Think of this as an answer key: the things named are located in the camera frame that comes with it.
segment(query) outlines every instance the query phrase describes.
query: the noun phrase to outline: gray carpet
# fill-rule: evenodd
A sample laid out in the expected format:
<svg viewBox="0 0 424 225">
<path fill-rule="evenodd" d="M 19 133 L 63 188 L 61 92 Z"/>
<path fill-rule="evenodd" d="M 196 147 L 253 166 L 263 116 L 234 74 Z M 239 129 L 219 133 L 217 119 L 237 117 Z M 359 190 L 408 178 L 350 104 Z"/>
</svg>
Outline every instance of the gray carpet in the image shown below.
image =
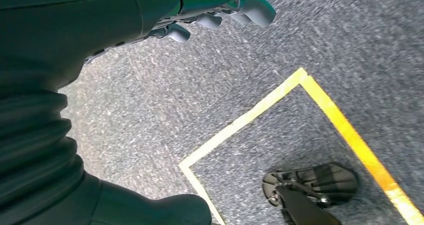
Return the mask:
<svg viewBox="0 0 424 225">
<path fill-rule="evenodd" d="M 61 90 L 86 169 L 149 198 L 194 193 L 178 163 L 299 67 L 424 211 L 424 0 L 270 0 L 266 29 L 225 19 L 188 43 L 110 51 Z M 262 197 L 271 168 L 339 162 L 358 172 L 346 225 L 406 224 L 302 88 L 192 166 L 228 225 L 281 224 Z"/>
</svg>

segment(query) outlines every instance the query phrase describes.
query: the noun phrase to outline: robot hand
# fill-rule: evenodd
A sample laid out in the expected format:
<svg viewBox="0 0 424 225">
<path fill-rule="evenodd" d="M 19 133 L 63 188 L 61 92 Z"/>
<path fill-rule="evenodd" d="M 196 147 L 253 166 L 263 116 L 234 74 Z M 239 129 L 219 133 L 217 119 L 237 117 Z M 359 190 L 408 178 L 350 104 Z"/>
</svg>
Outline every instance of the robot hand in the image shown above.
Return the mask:
<svg viewBox="0 0 424 225">
<path fill-rule="evenodd" d="M 253 22 L 261 27 L 266 27 L 273 22 L 275 16 L 276 11 L 267 0 L 228 0 L 221 6 L 194 16 L 176 16 L 171 20 L 171 24 L 168 24 L 167 21 L 159 22 L 159 27 L 153 29 L 147 37 L 137 39 L 134 42 L 139 42 L 146 38 L 170 37 L 179 43 L 184 43 L 190 38 L 190 32 L 177 23 L 197 23 L 208 29 L 216 29 L 221 25 L 223 17 L 230 17 L 243 25 Z"/>
</svg>

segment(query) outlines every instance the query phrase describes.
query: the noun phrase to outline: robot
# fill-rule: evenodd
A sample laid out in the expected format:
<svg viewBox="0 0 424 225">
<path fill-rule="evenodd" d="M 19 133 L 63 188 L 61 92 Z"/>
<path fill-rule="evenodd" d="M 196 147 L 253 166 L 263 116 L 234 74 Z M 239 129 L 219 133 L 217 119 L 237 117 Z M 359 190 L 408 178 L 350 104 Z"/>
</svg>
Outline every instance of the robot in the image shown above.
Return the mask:
<svg viewBox="0 0 424 225">
<path fill-rule="evenodd" d="M 178 23 L 213 29 L 230 17 L 265 27 L 275 15 L 266 0 L 0 0 L 0 224 L 210 225 L 209 208 L 196 195 L 151 200 L 85 172 L 75 140 L 66 137 L 71 122 L 60 111 L 67 98 L 58 89 L 111 48 L 187 41 L 190 33 Z M 307 196 L 327 202 L 285 176 L 265 176 L 272 186 L 264 186 L 265 195 L 288 211 L 290 224 L 311 224 L 296 218 L 287 191 L 315 211 Z"/>
</svg>

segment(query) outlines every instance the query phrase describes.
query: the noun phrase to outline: yellow floor marking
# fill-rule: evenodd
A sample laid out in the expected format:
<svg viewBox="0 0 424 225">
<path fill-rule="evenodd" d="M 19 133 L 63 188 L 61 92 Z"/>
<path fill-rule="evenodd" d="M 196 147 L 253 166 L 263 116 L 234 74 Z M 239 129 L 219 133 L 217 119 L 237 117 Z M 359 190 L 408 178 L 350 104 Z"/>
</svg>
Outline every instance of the yellow floor marking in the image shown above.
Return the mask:
<svg viewBox="0 0 424 225">
<path fill-rule="evenodd" d="M 424 225 L 423 215 L 314 78 L 308 76 L 300 84 L 327 115 L 406 222 L 409 225 Z"/>
<path fill-rule="evenodd" d="M 355 152 L 359 160 L 365 165 L 390 201 L 399 210 L 406 222 L 409 225 L 424 225 L 424 218 L 420 211 L 414 206 L 405 192 L 396 183 L 367 144 L 362 140 L 361 136 L 356 132 L 336 104 L 331 100 L 326 92 L 323 91 L 318 83 L 311 76 L 308 76 L 307 72 L 303 68 L 299 68 L 295 71 L 280 86 L 268 94 L 264 99 L 259 101 L 251 110 L 241 115 L 230 125 L 218 132 L 178 165 L 197 193 L 206 200 L 212 214 L 218 222 L 221 225 L 225 225 L 220 213 L 212 203 L 205 188 L 190 169 L 190 166 L 206 156 L 226 139 L 237 133 L 245 125 L 253 121 L 276 102 L 281 100 L 299 84 L 302 85 L 311 98 L 328 116 L 346 143 Z"/>
</svg>

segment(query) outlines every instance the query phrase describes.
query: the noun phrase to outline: yellow tape line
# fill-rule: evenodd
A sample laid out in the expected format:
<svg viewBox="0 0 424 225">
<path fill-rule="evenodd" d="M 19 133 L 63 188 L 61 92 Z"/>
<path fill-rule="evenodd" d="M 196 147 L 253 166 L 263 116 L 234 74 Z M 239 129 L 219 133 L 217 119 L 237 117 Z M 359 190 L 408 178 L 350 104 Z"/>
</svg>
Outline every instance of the yellow tape line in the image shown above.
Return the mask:
<svg viewBox="0 0 424 225">
<path fill-rule="evenodd" d="M 253 121 L 272 105 L 281 100 L 299 84 L 302 85 L 306 92 L 322 109 L 325 115 L 327 115 L 334 127 L 351 147 L 362 164 L 368 169 L 369 173 L 374 177 L 406 222 L 409 225 L 424 225 L 424 217 L 420 211 L 414 206 L 409 197 L 396 183 L 387 169 L 379 161 L 373 151 L 371 151 L 371 149 L 367 146 L 361 136 L 356 132 L 354 127 L 346 119 L 336 104 L 320 87 L 320 85 L 311 76 L 308 76 L 307 72 L 303 68 L 299 68 L 280 86 L 258 102 L 251 110 L 218 132 L 178 165 L 197 193 L 207 202 L 212 214 L 218 222 L 221 225 L 225 225 L 220 213 L 212 203 L 205 188 L 191 171 L 190 166 L 206 156 L 226 139 L 237 133 L 245 125 Z"/>
<path fill-rule="evenodd" d="M 423 215 L 320 85 L 311 76 L 300 84 L 327 115 L 406 222 L 409 225 L 424 225 Z"/>
</svg>

